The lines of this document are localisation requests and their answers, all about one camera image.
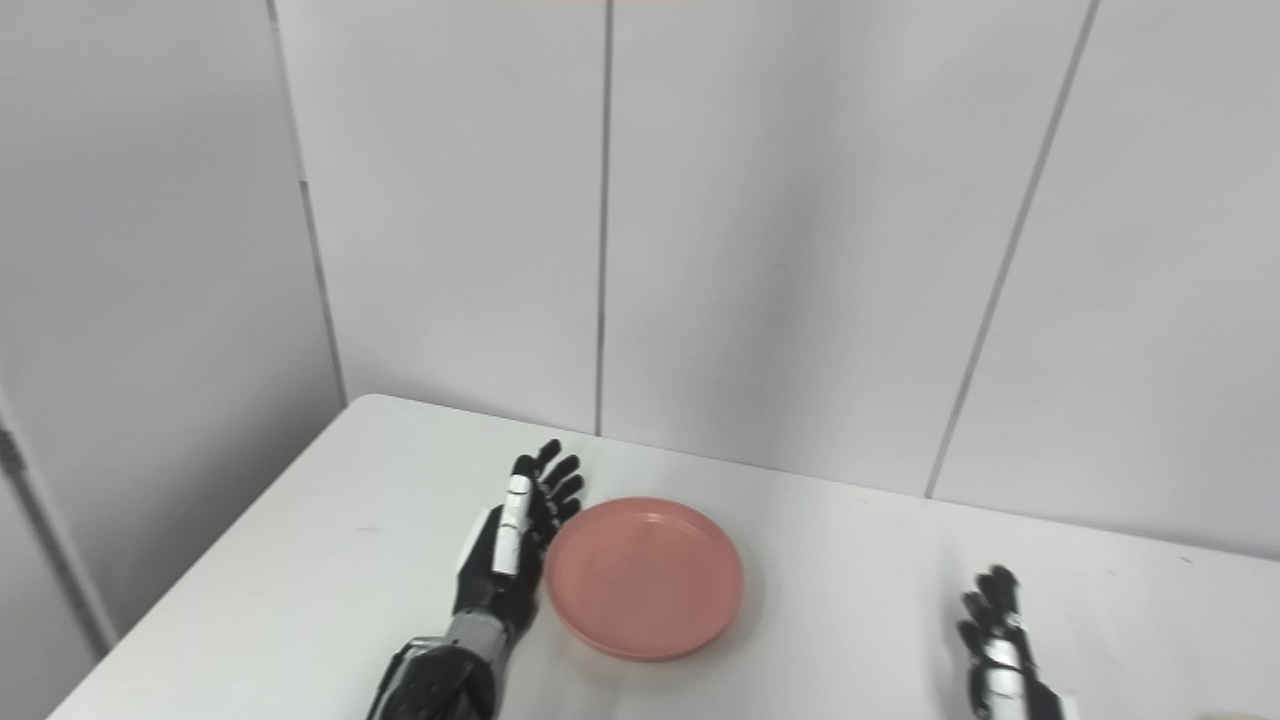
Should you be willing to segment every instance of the white wall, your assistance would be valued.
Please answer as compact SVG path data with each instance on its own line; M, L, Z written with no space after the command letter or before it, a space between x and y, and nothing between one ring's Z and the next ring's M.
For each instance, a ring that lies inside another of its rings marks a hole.
M93 666L93 655L0 475L0 715L40 720Z
M1102 3L938 497L1280 557L1277 27Z
M602 255L603 4L285 0L351 395L927 492L1087 5L614 4ZM938 497L1280 555L1275 13L1103 5Z
M278 8L348 396L590 430L604 4Z
M1085 3L620 3L604 434L924 492Z
M6 421L123 629L340 407L278 56L259 0L19 1L0 68Z

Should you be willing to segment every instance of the wall seam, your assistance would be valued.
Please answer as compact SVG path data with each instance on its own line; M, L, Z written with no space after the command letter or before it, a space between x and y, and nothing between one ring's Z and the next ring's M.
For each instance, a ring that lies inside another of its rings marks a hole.
M8 480L18 506L31 527L67 606L76 618L90 652L101 660L119 642L120 634L106 611L101 593L54 511L46 493L37 487L32 470L19 448L14 432L0 418L0 475Z
M289 72L284 63L284 37L280 35L280 13L275 0L266 0L266 19L271 28L271 42L275 45L275 65L280 78L280 95L284 97L284 113L289 126L289 138L293 141L293 161L298 172L298 191L302 195L302 213L307 225L307 242L311 263L316 275L316 288L320 292L320 314L324 318L325 336L329 341L329 360L333 363L334 379L338 388L338 401L346 406L347 378L342 373L342 355L338 352L338 331L333 322L333 304L329 300L329 281L320 256L320 237L316 232L315 210L311 206L311 184L307 182L306 163L302 158L302 135L298 132L298 118L293 111L293 92L289 90Z
M1075 38L1075 46L1071 50L1071 59L1066 64L1066 73L1064 74L1062 83L1059 87L1057 99L1053 102L1053 111L1050 114L1048 126L1044 129L1044 137L1041 140L1041 147L1036 155L1036 163L1032 165L1032 174L1027 181L1027 190L1023 192L1023 201L1018 208L1014 227L1009 233L1009 242L1005 245L1005 254L1000 260L1000 269L996 272L996 281L991 287L991 295L987 299L987 306L982 314L982 323L978 325L978 334L974 337L973 348L969 351L969 360L965 364L964 375L960 379L960 388L956 392L955 402L951 406L951 415L947 418L947 427L942 432L942 441L938 443L938 452L933 459L933 468L929 471L929 482L924 488L924 497L931 498L933 497L934 491L937 491L938 478L942 475L942 465L946 462L947 451L951 448L951 439L955 437L955 429L960 421L960 414L964 411L965 401L969 397L969 387L973 384L973 374L978 369L978 360L982 356L983 346L987 343L987 334L991 332L991 322L996 316L996 306L1000 304L1000 296L1005 290L1005 281L1009 278L1009 269L1014 263L1014 254L1018 251L1018 243L1021 241L1023 229L1027 227L1027 218L1030 215L1032 202L1036 199L1036 192L1039 190L1041 177L1044 174L1044 167L1048 164L1048 155L1053 149L1053 140L1057 137L1057 128L1062 120L1062 114L1066 110L1068 99L1071 95L1071 86L1075 85L1075 74L1080 67L1080 59L1084 56L1084 49L1088 45L1089 33L1093 29L1093 19L1097 17L1100 4L1101 0L1089 0L1089 5L1084 12L1084 22L1080 24L1080 32Z
M613 122L613 0L604 3L604 94L600 133L600 246L595 288L595 436L604 432L604 329L609 265L609 136Z

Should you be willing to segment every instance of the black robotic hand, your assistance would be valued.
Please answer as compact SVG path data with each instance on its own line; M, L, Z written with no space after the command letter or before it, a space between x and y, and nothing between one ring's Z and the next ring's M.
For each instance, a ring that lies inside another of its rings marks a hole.
M511 473L513 478L529 478L527 502L518 501L517 496L522 493L513 482L507 491L508 502L489 511L471 553L458 571L453 614L488 612L507 625L511 642L518 639L534 621L534 596L543 578L547 548L561 525L581 509L577 493L584 483L582 477L576 474L580 465L577 455L564 457L547 471L559 452L561 443L553 439L543 446L538 457L521 455L516 459ZM513 515L513 505L527 507L524 520L518 514ZM504 533L509 533L518 547L515 568L497 568L503 562L499 546Z
M969 705L982 720L1064 720L1059 696L1039 680L1018 614L1018 578L1002 565L964 594L957 625L970 653Z
M369 720L492 720L507 659L536 612L547 548L580 509L582 477L550 441L521 455L507 502L489 511L458 570L453 620L444 637L413 638L383 674Z

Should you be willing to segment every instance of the white table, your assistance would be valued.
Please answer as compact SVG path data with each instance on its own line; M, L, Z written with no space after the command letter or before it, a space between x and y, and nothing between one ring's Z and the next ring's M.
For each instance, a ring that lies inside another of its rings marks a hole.
M544 603L503 720L966 719L954 624L992 562L1023 579L1043 674L1087 720L1280 719L1280 564L383 396L355 401L52 719L364 719L390 653L448 623L476 511L553 436L582 456L589 503L654 495L719 523L746 598L713 646L654 665L582 647Z

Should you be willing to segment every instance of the plate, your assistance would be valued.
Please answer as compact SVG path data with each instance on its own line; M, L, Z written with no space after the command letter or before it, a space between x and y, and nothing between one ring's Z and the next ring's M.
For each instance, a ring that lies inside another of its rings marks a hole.
M547 555L547 593L586 644L627 660L669 660L733 621L742 562L724 530L692 507L627 497L566 523Z

